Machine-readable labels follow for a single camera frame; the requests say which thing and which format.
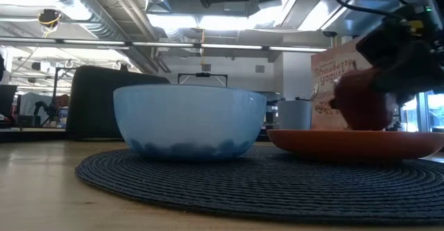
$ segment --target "white mug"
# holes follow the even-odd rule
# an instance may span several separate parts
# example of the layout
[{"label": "white mug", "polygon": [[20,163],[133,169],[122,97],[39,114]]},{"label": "white mug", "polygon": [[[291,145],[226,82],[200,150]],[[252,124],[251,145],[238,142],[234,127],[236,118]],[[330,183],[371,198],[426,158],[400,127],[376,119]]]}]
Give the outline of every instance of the white mug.
[{"label": "white mug", "polygon": [[279,129],[309,130],[311,128],[311,101],[279,101]]}]

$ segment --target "orange plate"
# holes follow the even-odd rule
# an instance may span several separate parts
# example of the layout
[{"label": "orange plate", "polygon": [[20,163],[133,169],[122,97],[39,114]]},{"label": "orange plate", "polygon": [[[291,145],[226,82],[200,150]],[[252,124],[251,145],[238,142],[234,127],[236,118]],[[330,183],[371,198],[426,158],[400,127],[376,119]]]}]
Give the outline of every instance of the orange plate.
[{"label": "orange plate", "polygon": [[268,130],[279,148],[321,159],[413,159],[444,147],[444,133],[384,131]]}]

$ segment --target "placemat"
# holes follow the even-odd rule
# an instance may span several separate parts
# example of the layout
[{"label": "placemat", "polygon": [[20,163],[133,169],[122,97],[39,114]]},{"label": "placemat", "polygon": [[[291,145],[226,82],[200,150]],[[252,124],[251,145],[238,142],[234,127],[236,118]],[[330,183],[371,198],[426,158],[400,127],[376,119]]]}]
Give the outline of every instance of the placemat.
[{"label": "placemat", "polygon": [[444,224],[444,164],[335,164],[254,147],[229,162],[145,160],[128,149],[84,159],[85,182],[181,210],[297,223]]}]

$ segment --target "black monitor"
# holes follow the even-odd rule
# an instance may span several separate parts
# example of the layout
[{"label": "black monitor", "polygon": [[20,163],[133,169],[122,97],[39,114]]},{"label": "black monitor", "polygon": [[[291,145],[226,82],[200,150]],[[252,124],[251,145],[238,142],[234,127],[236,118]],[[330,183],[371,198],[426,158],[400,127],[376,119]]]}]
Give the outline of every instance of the black monitor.
[{"label": "black monitor", "polygon": [[0,114],[3,116],[10,114],[16,91],[16,85],[0,85]]}]

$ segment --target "light blue bowl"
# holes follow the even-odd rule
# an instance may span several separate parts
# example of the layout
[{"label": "light blue bowl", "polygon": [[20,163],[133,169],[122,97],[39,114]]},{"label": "light blue bowl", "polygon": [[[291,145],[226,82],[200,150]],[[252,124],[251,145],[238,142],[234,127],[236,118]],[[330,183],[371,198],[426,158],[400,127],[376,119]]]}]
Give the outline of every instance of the light blue bowl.
[{"label": "light blue bowl", "polygon": [[137,85],[114,91],[120,132],[131,150],[162,160],[235,158],[255,142],[266,97],[242,89]]}]

